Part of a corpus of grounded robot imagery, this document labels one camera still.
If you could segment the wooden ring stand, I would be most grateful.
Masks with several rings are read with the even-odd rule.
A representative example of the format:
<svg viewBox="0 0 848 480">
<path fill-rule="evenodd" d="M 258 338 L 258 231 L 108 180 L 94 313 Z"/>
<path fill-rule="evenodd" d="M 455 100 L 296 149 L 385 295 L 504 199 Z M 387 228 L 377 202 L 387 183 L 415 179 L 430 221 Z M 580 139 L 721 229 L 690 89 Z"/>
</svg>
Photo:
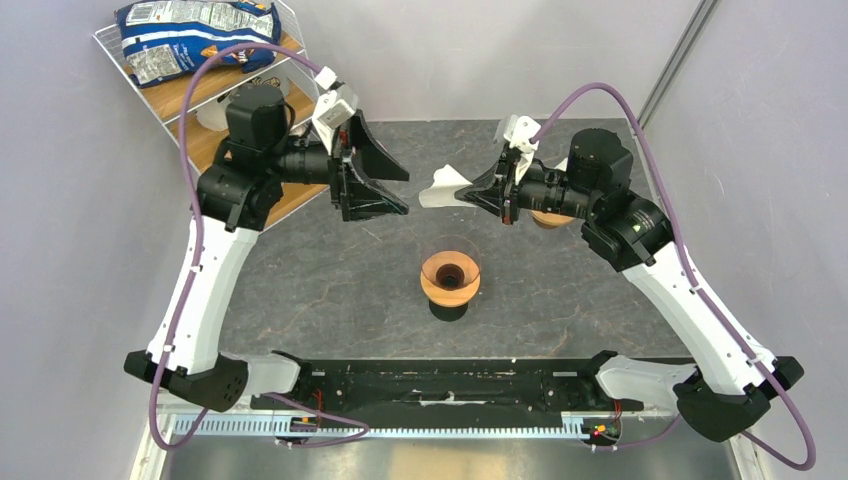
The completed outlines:
<svg viewBox="0 0 848 480">
<path fill-rule="evenodd" d="M 468 304 L 479 292 L 481 267 L 469 254 L 443 250 L 424 259 L 419 279 L 429 301 L 455 307 Z"/>
<path fill-rule="evenodd" d="M 573 217 L 535 210 L 531 211 L 531 218 L 537 226 L 543 229 L 556 229 L 574 221 Z"/>
</svg>

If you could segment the red black dripper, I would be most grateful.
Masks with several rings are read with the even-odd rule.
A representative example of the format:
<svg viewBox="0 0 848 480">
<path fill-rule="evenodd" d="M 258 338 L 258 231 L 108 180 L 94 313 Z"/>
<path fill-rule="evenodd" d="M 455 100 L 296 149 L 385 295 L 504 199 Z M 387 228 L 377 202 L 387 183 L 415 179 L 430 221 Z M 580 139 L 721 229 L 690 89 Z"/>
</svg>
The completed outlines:
<svg viewBox="0 0 848 480">
<path fill-rule="evenodd" d="M 433 301 L 429 301 L 428 307 L 431 314 L 438 320 L 443 322 L 455 322 L 466 314 L 469 305 L 462 304 L 455 307 L 446 307 Z"/>
</svg>

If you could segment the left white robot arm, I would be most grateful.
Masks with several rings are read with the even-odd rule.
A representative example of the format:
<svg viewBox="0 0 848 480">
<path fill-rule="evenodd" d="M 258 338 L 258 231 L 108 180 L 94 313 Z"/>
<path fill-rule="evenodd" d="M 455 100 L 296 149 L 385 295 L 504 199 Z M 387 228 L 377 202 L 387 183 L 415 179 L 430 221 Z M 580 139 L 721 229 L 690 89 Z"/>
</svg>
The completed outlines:
<svg viewBox="0 0 848 480">
<path fill-rule="evenodd" d="M 228 133 L 195 188 L 178 284 L 162 326 L 125 371 L 196 406 L 224 412 L 245 396 L 275 393 L 290 408 L 314 393 L 301 362 L 275 352 L 236 357 L 219 347 L 237 278 L 288 184 L 325 185 L 346 222 L 405 215 L 408 205 L 385 187 L 409 172 L 373 137 L 352 89 L 322 94 L 311 130 L 292 132 L 292 111 L 274 87 L 241 88 L 225 111 Z"/>
</svg>

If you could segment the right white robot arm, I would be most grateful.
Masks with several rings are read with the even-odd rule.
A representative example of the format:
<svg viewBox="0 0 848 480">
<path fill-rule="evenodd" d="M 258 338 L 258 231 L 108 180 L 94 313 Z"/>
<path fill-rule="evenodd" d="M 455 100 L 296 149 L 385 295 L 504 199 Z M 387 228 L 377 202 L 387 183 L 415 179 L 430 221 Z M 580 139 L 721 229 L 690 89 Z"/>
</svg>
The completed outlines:
<svg viewBox="0 0 848 480">
<path fill-rule="evenodd" d="M 671 365 L 601 352 L 577 382 L 585 406 L 601 409 L 614 399 L 657 406 L 721 442 L 747 433 L 800 380 L 795 358 L 758 345 L 709 298 L 691 258 L 678 250 L 670 219 L 631 189 L 633 156 L 615 133 L 576 133 L 564 169 L 534 161 L 521 171 L 520 156 L 505 146 L 485 173 L 460 182 L 455 198 L 505 224 L 524 209 L 580 220 L 589 248 L 651 301 L 692 355 L 689 364 Z"/>
</svg>

